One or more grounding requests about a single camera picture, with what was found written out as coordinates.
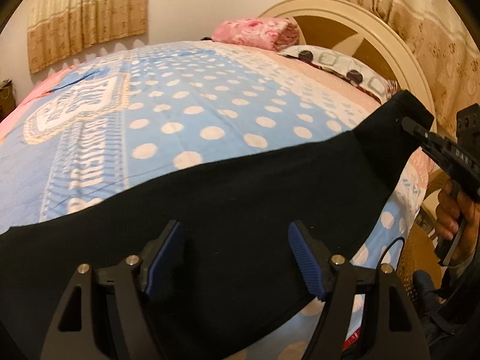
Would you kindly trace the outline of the right hand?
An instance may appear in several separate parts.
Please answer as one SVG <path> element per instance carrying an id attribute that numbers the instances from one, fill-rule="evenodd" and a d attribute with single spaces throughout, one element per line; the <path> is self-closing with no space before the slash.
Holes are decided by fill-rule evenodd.
<path id="1" fill-rule="evenodd" d="M 474 253 L 479 238 L 479 204 L 474 203 L 463 192 L 454 198 L 454 185 L 448 179 L 438 195 L 439 204 L 436 207 L 437 219 L 434 224 L 435 232 L 445 240 L 451 240 L 460 229 L 459 217 L 463 216 L 465 225 L 460 240 L 454 250 L 450 266 L 457 266 L 467 261 Z"/>

